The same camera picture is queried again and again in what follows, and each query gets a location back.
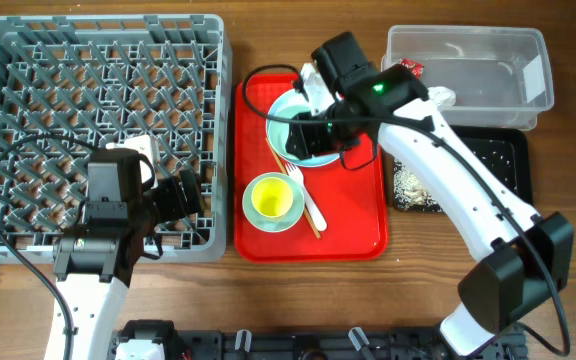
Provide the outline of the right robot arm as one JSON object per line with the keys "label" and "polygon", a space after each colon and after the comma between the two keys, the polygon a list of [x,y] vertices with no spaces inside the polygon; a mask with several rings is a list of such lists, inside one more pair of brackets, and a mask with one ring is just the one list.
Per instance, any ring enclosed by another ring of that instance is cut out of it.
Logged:
{"label": "right robot arm", "polygon": [[560,302],[574,241],[562,214],[542,216],[509,190],[458,138],[410,70],[377,69],[353,34],[324,42],[312,60],[315,73],[296,83],[311,111],[290,121],[309,139],[293,153],[340,153],[369,136],[420,180],[475,260],[459,282],[458,307],[440,325],[455,354],[475,356],[544,302]]}

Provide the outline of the small light blue bowl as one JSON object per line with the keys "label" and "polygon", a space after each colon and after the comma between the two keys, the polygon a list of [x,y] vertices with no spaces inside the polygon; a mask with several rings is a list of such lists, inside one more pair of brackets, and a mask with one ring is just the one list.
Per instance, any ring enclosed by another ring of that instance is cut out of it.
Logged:
{"label": "small light blue bowl", "polygon": [[[294,200],[288,213],[279,219],[269,219],[260,215],[253,207],[251,195],[254,185],[264,177],[278,175],[285,179],[292,188]],[[280,233],[293,227],[301,218],[305,209],[305,199],[301,187],[287,175],[278,172],[269,172],[254,178],[245,188],[243,194],[243,212],[247,221],[256,229],[267,233]]]}

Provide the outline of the rice and food scraps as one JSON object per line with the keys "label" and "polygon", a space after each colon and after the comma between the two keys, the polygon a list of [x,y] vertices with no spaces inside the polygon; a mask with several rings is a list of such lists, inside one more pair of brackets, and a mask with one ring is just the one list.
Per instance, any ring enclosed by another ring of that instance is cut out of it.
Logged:
{"label": "rice and food scraps", "polygon": [[[502,184],[522,200],[532,203],[531,183],[525,184],[525,176],[516,164],[520,152],[515,145],[502,140],[470,138],[465,138],[464,143]],[[430,192],[398,160],[394,161],[393,206],[402,211],[443,212]]]}

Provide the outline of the white plastic fork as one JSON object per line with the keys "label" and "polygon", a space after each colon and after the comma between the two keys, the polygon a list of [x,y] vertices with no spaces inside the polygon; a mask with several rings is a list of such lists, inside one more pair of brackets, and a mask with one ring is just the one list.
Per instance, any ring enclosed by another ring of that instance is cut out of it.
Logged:
{"label": "white plastic fork", "polygon": [[297,182],[302,188],[306,208],[310,214],[311,219],[313,220],[315,229],[318,231],[325,231],[327,229],[327,222],[305,187],[305,180],[303,173],[297,166],[295,166],[292,163],[286,163],[285,168],[287,170],[288,176],[295,182]]}

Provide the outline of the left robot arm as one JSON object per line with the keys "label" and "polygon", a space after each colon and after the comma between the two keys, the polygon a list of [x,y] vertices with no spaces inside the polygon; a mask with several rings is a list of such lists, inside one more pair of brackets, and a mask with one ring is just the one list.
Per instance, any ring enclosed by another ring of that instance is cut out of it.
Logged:
{"label": "left robot arm", "polygon": [[92,152],[83,218],[68,227],[53,248],[63,301],[54,308],[46,358],[106,357],[133,268],[149,255],[145,238],[159,224],[203,211],[193,170],[143,181],[141,168],[149,163],[132,149]]}

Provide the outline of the red snack wrapper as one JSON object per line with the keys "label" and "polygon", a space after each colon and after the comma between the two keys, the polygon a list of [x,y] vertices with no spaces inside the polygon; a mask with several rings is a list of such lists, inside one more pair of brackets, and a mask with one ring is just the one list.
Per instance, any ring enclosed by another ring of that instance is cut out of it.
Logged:
{"label": "red snack wrapper", "polygon": [[417,79],[420,79],[423,74],[424,65],[413,60],[402,58],[399,63],[406,67]]}

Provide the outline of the yellow cup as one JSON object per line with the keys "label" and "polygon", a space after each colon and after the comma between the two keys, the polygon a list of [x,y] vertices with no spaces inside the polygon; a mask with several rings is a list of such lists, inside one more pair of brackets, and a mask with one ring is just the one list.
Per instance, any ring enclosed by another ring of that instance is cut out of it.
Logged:
{"label": "yellow cup", "polygon": [[292,207],[294,195],[285,179],[271,175],[256,182],[251,200],[254,209],[260,215],[269,219],[279,219]]}

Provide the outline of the light green bowl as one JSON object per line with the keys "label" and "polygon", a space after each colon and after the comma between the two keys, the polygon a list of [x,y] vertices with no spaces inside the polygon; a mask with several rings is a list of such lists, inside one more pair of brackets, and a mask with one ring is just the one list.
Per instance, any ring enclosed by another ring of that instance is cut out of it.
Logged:
{"label": "light green bowl", "polygon": [[[308,112],[307,105],[289,105],[285,106],[274,113],[274,116],[281,118],[292,118],[298,113]],[[300,162],[300,159],[287,152],[286,144],[290,132],[290,125],[285,122],[270,120],[268,122],[267,134],[268,139],[274,150],[283,158],[290,161]]]}

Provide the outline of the white tissue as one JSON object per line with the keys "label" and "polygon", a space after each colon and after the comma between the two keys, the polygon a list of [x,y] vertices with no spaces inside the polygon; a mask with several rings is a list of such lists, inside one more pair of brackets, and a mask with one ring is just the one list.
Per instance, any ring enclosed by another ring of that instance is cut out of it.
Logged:
{"label": "white tissue", "polygon": [[437,107],[452,107],[456,104],[456,93],[447,87],[429,87],[428,95]]}

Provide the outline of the large light blue plate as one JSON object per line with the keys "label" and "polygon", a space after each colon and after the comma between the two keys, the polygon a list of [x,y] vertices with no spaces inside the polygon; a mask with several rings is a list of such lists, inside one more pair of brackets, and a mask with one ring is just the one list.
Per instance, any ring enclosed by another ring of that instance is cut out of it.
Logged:
{"label": "large light blue plate", "polygon": [[[306,99],[295,90],[289,90],[279,96],[270,107],[268,114],[289,118],[301,112],[309,112],[310,107]],[[273,150],[285,161],[299,167],[316,168],[334,163],[339,159],[337,153],[322,156],[312,156],[299,159],[286,150],[289,135],[289,124],[273,120],[266,121],[266,135]]]}

